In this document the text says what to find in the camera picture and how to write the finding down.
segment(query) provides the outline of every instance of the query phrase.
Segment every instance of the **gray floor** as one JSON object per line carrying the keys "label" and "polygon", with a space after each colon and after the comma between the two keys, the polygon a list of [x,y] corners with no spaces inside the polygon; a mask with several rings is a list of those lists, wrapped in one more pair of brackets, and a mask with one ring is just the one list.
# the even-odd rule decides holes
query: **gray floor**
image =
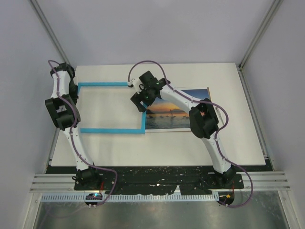
{"label": "gray floor", "polygon": [[[236,193],[235,203],[249,193]],[[108,203],[83,208],[83,203],[41,203],[35,229],[288,229],[275,191],[255,192],[252,201],[236,209],[216,202]],[[63,219],[55,216],[67,216]]]}

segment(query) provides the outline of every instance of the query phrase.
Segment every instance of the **blue frame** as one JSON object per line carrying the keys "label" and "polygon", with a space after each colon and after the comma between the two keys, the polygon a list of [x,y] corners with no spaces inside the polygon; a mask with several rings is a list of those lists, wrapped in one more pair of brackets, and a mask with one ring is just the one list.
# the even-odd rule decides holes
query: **blue frame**
{"label": "blue frame", "polygon": [[[78,94],[82,87],[127,87],[127,82],[81,82],[78,83]],[[126,128],[81,128],[81,133],[95,134],[145,134],[146,111],[142,114],[140,129]]]}

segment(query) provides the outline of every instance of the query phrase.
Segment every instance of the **white table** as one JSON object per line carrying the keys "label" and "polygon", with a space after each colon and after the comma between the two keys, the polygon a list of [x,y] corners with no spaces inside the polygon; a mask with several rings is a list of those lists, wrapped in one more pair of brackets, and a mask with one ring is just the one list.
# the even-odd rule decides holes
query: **white table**
{"label": "white table", "polygon": [[[126,82],[132,65],[78,66],[78,82]],[[250,110],[234,63],[163,64],[176,87],[210,89],[213,102],[228,112],[229,125],[220,132],[230,160],[240,165],[264,165]],[[142,64],[132,76],[150,70],[163,77],[158,66]],[[82,88],[77,107],[81,127],[140,128],[141,113],[130,101],[134,90]],[[191,132],[159,132],[144,135],[82,134],[83,143],[99,166],[210,166],[202,141]],[[60,133],[52,166],[75,166],[68,140]]]}

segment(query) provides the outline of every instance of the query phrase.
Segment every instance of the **gray wall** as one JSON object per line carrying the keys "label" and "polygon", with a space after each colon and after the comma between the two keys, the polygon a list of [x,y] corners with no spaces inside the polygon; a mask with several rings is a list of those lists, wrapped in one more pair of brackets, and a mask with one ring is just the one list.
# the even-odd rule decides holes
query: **gray wall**
{"label": "gray wall", "polygon": [[272,0],[38,0],[74,65],[240,62]]}
{"label": "gray wall", "polygon": [[305,1],[284,0],[245,68],[273,159],[304,217]]}
{"label": "gray wall", "polygon": [[60,59],[26,0],[2,1],[0,31],[0,227],[18,229],[55,131],[44,100],[53,88],[47,60]]}

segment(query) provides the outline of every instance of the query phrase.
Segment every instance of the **picture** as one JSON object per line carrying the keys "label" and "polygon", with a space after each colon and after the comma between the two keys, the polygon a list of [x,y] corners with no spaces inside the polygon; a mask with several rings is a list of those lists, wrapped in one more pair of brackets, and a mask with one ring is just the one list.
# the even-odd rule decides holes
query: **picture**
{"label": "picture", "polygon": [[[183,92],[190,96],[203,100],[210,99],[207,89],[183,89]],[[163,131],[188,131],[190,130],[189,114],[181,110],[176,105],[156,98],[152,105],[147,107],[146,111],[146,132]]]}

